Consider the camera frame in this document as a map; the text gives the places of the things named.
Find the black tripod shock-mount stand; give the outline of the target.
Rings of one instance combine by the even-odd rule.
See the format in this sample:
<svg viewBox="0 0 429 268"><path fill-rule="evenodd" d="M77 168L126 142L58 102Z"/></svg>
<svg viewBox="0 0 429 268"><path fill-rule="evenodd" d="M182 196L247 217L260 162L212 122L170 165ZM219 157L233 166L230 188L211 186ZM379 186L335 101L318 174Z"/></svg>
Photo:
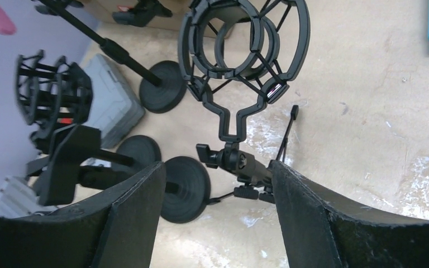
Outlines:
<svg viewBox="0 0 429 268"><path fill-rule="evenodd" d="M298 18L298 40L289 66L282 68L280 30L288 16ZM249 29L247 56L230 64L225 38L239 24ZM261 8L250 1L192 1L182 20L182 78L194 98L218 117L218 138L224 144L220 150L198 144L197 154L207 167L236 177L235 197L275 202L271 171L240 145L247 139L248 118L278 101L297 78L310 33L305 1L266 1Z"/></svg>

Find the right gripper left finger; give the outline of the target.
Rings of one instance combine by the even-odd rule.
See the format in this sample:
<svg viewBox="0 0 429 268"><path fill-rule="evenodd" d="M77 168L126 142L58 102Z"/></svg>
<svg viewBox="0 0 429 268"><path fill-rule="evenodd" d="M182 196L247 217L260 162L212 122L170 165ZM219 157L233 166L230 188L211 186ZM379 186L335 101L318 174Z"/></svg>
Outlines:
<svg viewBox="0 0 429 268"><path fill-rule="evenodd" d="M149 267L165 182L155 162L50 214L0 217L0 267Z"/></svg>

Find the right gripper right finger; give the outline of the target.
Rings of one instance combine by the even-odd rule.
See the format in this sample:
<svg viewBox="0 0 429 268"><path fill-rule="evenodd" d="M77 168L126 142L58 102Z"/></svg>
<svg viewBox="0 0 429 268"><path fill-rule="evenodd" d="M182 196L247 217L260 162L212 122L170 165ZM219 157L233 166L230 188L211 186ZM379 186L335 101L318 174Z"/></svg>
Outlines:
<svg viewBox="0 0 429 268"><path fill-rule="evenodd" d="M356 202L270 163L290 267L429 267L429 221Z"/></svg>

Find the black stand with pink microphone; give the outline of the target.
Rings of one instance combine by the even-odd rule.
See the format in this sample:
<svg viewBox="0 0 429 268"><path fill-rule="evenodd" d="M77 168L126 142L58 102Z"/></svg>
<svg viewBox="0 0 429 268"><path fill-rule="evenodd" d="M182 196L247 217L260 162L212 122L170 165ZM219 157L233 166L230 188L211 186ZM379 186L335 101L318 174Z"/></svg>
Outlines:
<svg viewBox="0 0 429 268"><path fill-rule="evenodd" d="M184 98L187 83L183 80L178 62L165 60L145 68L127 50L115 41L102 37L69 11L68 6L82 7L82 1L40 1L38 13L59 16L99 45L99 48L118 64L124 65L142 77L139 98L144 108L152 113L165 113L175 108Z"/></svg>

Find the black shock-mount desk stand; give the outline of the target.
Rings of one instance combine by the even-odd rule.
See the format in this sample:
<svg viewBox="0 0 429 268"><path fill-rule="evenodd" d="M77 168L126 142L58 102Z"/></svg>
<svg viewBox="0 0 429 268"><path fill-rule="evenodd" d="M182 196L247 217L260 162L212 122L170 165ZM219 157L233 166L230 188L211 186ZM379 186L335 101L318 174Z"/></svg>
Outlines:
<svg viewBox="0 0 429 268"><path fill-rule="evenodd" d="M58 122L60 118L72 118L73 123L85 125L93 101L93 86L89 75L77 63L67 63L62 56L54 65L45 65L41 62L44 55L39 50L33 56L18 56L15 90L25 121L39 126L30 139L38 150L46 153L41 143L65 126ZM119 149L129 137L128 134L115 147Z"/></svg>

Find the black clip desk stand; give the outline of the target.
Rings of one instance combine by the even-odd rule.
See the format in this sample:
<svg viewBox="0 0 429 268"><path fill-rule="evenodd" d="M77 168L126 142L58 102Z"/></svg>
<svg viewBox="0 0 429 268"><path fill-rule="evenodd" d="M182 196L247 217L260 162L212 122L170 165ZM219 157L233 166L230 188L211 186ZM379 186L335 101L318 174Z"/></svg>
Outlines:
<svg viewBox="0 0 429 268"><path fill-rule="evenodd" d="M161 161L158 144L148 136L124 140L116 152L101 148L100 130L80 124L65 125L41 143L46 156L30 161L26 175L35 176L32 186L41 206L68 205L76 185L106 190ZM171 223L188 223L205 210L211 194L206 168L189 156L164 163L165 193L161 217Z"/></svg>

